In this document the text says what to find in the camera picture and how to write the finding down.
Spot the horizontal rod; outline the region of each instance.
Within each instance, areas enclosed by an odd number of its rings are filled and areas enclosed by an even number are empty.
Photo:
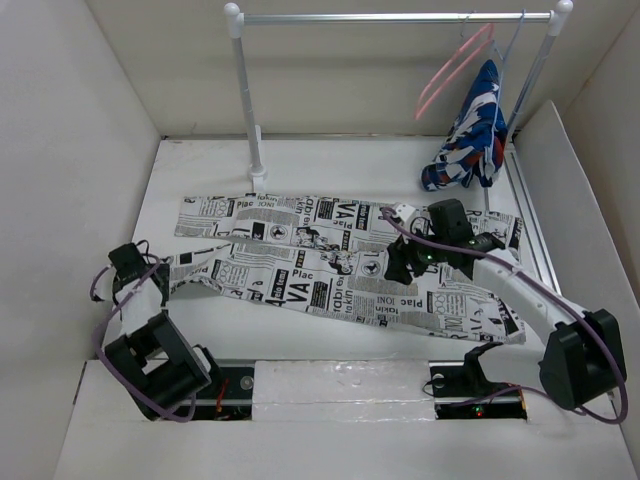
[[[526,23],[549,23],[553,14],[525,13]],[[373,13],[318,15],[244,15],[244,25],[315,25],[319,23],[515,23],[522,13]]]

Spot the clothing rack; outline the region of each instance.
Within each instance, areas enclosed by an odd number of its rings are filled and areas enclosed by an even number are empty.
[[[453,23],[547,23],[548,29],[538,54],[533,60],[513,112],[507,123],[508,135],[511,138],[518,115],[524,109],[531,92],[542,72],[544,64],[553,47],[553,43],[573,10],[571,0],[559,0],[555,10],[546,13],[377,13],[377,14],[317,14],[317,15],[251,15],[240,12],[235,3],[228,3],[224,7],[227,17],[229,36],[233,44],[233,52],[242,98],[244,122],[249,140],[251,167],[249,176],[253,181],[254,191],[263,191],[267,176],[267,168],[262,163],[261,140],[262,134],[253,115],[247,66],[242,48],[242,32],[246,26],[268,25],[319,25],[332,24],[453,24]]]

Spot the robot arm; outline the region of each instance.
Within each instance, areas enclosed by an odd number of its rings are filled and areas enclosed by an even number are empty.
[[[401,226],[414,211],[404,204],[383,209],[385,218],[402,233],[387,248],[385,278],[409,285],[433,264],[448,263],[459,269],[474,284],[504,300],[538,334],[546,346],[538,363],[540,382],[556,404],[573,410],[618,386],[624,399],[623,412],[616,420],[602,420],[620,423],[626,416],[626,369],[616,319],[605,310],[588,312],[524,275],[522,266],[496,237],[489,233],[474,235],[459,201],[447,200],[429,207],[433,235],[413,234]],[[99,328],[106,329],[117,312],[136,321],[127,322],[128,331],[107,345],[104,352],[100,347],[102,335],[94,335],[94,343],[98,357],[125,385],[144,415],[151,420],[172,418],[177,405],[195,398],[203,388],[223,391],[222,374],[211,354],[199,345],[191,347],[166,313],[168,265],[157,257],[157,264],[149,264],[133,244],[123,245],[109,257],[116,270],[113,293],[117,308]],[[463,362],[430,362],[432,380],[439,376],[440,382],[435,396],[482,397],[501,395],[505,387],[516,390],[518,387],[493,383],[485,377],[483,367],[490,362],[480,362],[480,357],[498,345],[475,347]],[[164,351],[168,360],[149,370],[147,359],[159,351]],[[494,362],[487,373],[503,382],[520,380],[505,378],[505,370],[504,362]]]
[[[620,376],[622,382],[626,381],[618,323],[609,312],[588,312],[525,275],[522,265],[502,242],[489,233],[474,235],[460,201],[445,200],[429,207],[433,235],[412,234],[399,226],[412,216],[413,210],[399,204],[391,218],[389,212],[383,212],[403,233],[387,249],[387,280],[409,284],[429,265],[444,262],[462,271],[475,285],[500,297],[545,345],[539,363],[540,382],[547,395],[564,409],[573,410],[612,390],[621,383]],[[596,335],[601,342],[593,338]],[[478,363],[480,355],[497,345],[472,350],[465,375],[467,380],[469,375],[480,378],[467,382],[467,396],[494,393],[506,385],[488,382]]]

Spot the newspaper print fabric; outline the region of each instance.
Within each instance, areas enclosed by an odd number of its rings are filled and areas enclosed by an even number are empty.
[[[386,247],[398,238],[387,204],[330,197],[187,197],[175,233],[249,243],[177,255],[172,292],[200,283],[231,298],[424,335],[523,343],[523,322],[491,292],[448,265],[407,287],[384,279]],[[521,220],[468,211],[476,233],[492,232],[517,253]],[[409,222],[432,233],[427,208]]]
[[[382,252],[226,243],[166,259],[173,294],[187,283],[225,297],[422,335],[524,343],[523,322],[448,265],[409,286],[384,279]]]
[[[435,191],[461,184],[468,187],[476,176],[490,187],[504,161],[507,125],[497,104],[500,76],[492,60],[482,66],[444,145],[422,171],[422,185]],[[493,126],[496,108],[498,118]],[[493,154],[489,158],[491,137]]]
[[[332,197],[186,197],[175,229],[178,237],[237,237],[314,250],[380,252],[398,238],[382,218],[387,203]],[[476,234],[491,232],[517,254],[522,221],[500,212],[467,210]],[[430,231],[427,207],[411,219],[412,232]]]

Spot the wire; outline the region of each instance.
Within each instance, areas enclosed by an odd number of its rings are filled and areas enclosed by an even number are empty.
[[[524,24],[524,18],[526,13],[527,11],[523,9],[522,17],[520,17],[520,23],[518,23],[518,27],[516,28],[516,31],[513,34],[513,37],[511,38],[511,42],[509,42],[509,45],[507,46],[507,50],[504,52],[504,56],[500,53],[500,49],[496,45],[495,40],[493,41],[493,48],[498,54],[498,57],[500,57],[500,60],[502,61],[502,68],[500,69],[500,75],[498,80],[500,82],[500,85],[498,86],[498,94],[496,95],[496,111],[493,114],[493,124],[491,126],[491,143],[489,144],[489,158],[488,158],[488,161],[490,162],[493,162],[493,147],[495,144],[494,132],[496,130],[496,124],[498,123],[498,112],[500,110],[500,102],[502,101],[502,86],[504,85],[505,72],[507,71],[507,64],[509,61],[509,56],[511,55],[511,49],[513,48],[513,45],[516,43],[516,39],[520,34],[520,29]]]
[[[171,409],[166,409],[166,408],[163,408],[162,406],[158,405],[156,402],[154,402],[149,397],[147,397],[144,393],[142,393],[140,390],[138,390],[138,388],[135,385],[133,385],[131,382],[129,382],[129,380],[127,380],[124,377],[124,375],[122,375],[118,371],[118,369],[111,363],[109,358],[105,355],[104,351],[102,350],[102,345],[101,345],[102,339],[104,338],[104,334],[107,331],[107,327],[108,327],[109,322],[111,321],[111,319],[113,317],[115,317],[123,309],[123,307],[129,302],[129,300],[131,300],[133,298],[133,296],[136,293],[138,293],[138,291],[139,291],[140,287],[142,286],[142,284],[144,282],[146,282],[147,280],[149,280],[151,278],[151,276],[158,271],[158,268],[160,268],[160,265],[162,265],[162,262],[160,261],[160,259],[157,256],[155,256],[153,254],[147,254],[147,256],[149,258],[152,258],[155,261],[155,263],[140,278],[138,283],[136,283],[136,285],[133,287],[133,289],[131,289],[131,291],[129,293],[127,293],[127,295],[122,299],[122,301],[120,303],[118,303],[118,305],[116,305],[107,314],[105,319],[102,320],[96,326],[96,328],[93,330],[93,333],[91,334],[91,342],[93,344],[93,349],[95,350],[96,355],[98,356],[98,359],[102,362],[102,364],[105,366],[105,368],[111,373],[111,375],[113,375],[115,377],[115,379],[118,380],[118,382],[120,382],[122,384],[122,386],[124,386],[124,388],[126,388],[127,391],[131,395],[133,395],[136,399],[140,400],[140,402],[142,402],[144,405],[146,405],[151,410],[156,412],[162,418],[167,419],[167,420],[172,420],[172,421],[178,422],[178,423],[186,423],[186,422],[190,421],[193,418],[193,414],[196,411],[196,396],[195,395],[192,395],[191,398],[190,398],[191,399],[191,405],[189,407],[189,413],[187,413],[187,415],[185,417],[175,415],[174,412],[178,409],[179,405],[176,405],[175,407],[173,407]],[[112,266],[109,265],[109,266],[103,268],[102,270],[100,270],[98,275],[96,275],[96,277],[91,282],[91,288],[89,290],[89,296],[91,297],[92,300],[93,300],[94,295],[95,295],[95,288],[96,288],[96,285],[98,284],[98,281],[100,280],[100,278],[105,273],[107,273],[107,271],[109,271],[111,269],[111,267]]]
[[[98,275],[93,277],[93,280],[91,281],[91,286],[89,287],[89,298],[91,299],[92,302],[104,302],[104,299],[102,299],[96,294],[96,288],[98,286],[98,281],[102,278],[102,276],[105,273],[111,270],[111,267],[112,265],[107,265],[106,267],[103,267],[102,270],[98,272]]]
[[[542,295],[546,299],[550,300],[551,302],[555,303],[560,308],[562,308],[565,312],[567,312],[567,314],[569,314],[571,317],[573,317],[573,319],[576,322],[578,322],[578,324],[582,328],[584,328],[584,330],[589,334],[589,336],[591,336],[591,338],[596,343],[596,345],[598,346],[600,351],[602,351],[602,354],[606,358],[607,363],[609,364],[609,367],[611,368],[611,371],[613,372],[613,376],[616,379],[616,383],[618,385],[618,389],[620,390],[620,413],[618,414],[617,417],[615,417],[615,418],[606,418],[606,417],[603,417],[601,415],[598,415],[595,412],[592,412],[591,410],[589,410],[586,407],[579,407],[578,411],[580,411],[581,413],[586,414],[586,415],[588,415],[588,416],[590,416],[590,417],[592,417],[592,418],[594,418],[594,419],[596,419],[596,420],[598,420],[598,421],[600,421],[602,423],[606,423],[606,424],[609,424],[609,425],[619,425],[619,424],[621,424],[622,422],[625,421],[625,419],[627,418],[627,415],[629,413],[629,396],[628,396],[628,393],[627,393],[627,387],[626,387],[626,385],[624,383],[624,377],[622,375],[622,372],[620,371],[620,367],[618,367],[618,364],[617,364],[615,358],[613,357],[613,354],[609,351],[609,348],[607,348],[607,345],[600,338],[598,333],[591,327],[591,325],[589,325],[589,323],[584,318],[582,318],[576,311],[574,311],[571,308],[571,306],[569,306],[562,299],[560,299],[557,296],[555,296],[553,293],[547,291],[545,287],[540,285],[537,280],[534,280],[533,278],[529,277],[526,273],[524,273],[523,270],[521,270],[521,269],[514,270],[513,265],[511,263],[507,262],[506,260],[503,260],[502,258],[496,257],[495,255],[491,255],[490,253],[477,252],[475,250],[469,250],[467,248],[454,247],[454,246],[451,246],[451,245],[443,245],[443,244],[440,244],[440,243],[436,243],[436,242],[431,242],[429,240],[425,240],[424,238],[420,238],[419,236],[414,235],[413,233],[411,233],[406,228],[403,228],[400,225],[398,225],[396,222],[394,222],[392,217],[395,216],[395,211],[391,207],[383,207],[381,209],[381,212],[382,212],[382,217],[387,222],[389,222],[389,224],[391,224],[393,226],[393,228],[395,228],[398,232],[400,232],[405,237],[410,238],[411,240],[413,240],[415,242],[418,242],[418,243],[420,243],[422,245],[425,245],[425,246],[430,247],[430,248],[435,248],[435,249],[438,249],[438,250],[444,250],[444,251],[447,251],[447,252],[461,253],[461,254],[464,254],[464,255],[471,255],[471,256],[474,256],[474,257],[478,257],[478,258],[484,258],[484,259],[490,260],[490,261],[492,261],[494,263],[497,263],[498,265],[503,266],[504,268],[506,268],[509,271],[511,271],[516,277],[520,278],[523,282],[525,282],[534,291],[536,291],[537,293],[539,293],[540,295]],[[481,402],[481,401],[489,400],[491,398],[494,398],[496,396],[502,395],[504,393],[511,392],[511,391],[513,391],[513,389],[516,389],[516,388],[521,388],[523,390],[527,390],[527,391],[530,391],[530,392],[535,392],[535,393],[544,395],[547,398],[549,398],[549,396],[546,393],[541,392],[540,390],[536,390],[536,389],[531,388],[531,387],[517,386],[517,387],[510,387],[510,388],[507,388],[505,390],[501,390],[499,392],[493,393],[493,394],[488,395],[488,396],[483,397],[483,398],[468,400],[467,402],[461,402],[461,403],[456,404],[456,405],[464,406],[464,405],[469,405],[472,402]]]

